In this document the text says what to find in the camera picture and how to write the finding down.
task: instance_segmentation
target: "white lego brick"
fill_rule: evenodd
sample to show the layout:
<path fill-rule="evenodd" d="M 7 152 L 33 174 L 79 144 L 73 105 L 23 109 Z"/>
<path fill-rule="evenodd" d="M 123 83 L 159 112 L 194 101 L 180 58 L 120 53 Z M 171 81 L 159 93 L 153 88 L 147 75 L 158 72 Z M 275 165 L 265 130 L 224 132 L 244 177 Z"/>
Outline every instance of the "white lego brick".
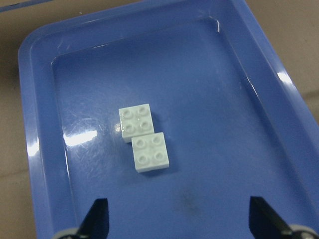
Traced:
<path fill-rule="evenodd" d="M 135 169 L 139 173 L 169 167 L 163 133 L 134 137 L 132 146 Z"/>
<path fill-rule="evenodd" d="M 154 133 L 149 104 L 119 109 L 122 138 L 126 143 L 133 137 Z"/>

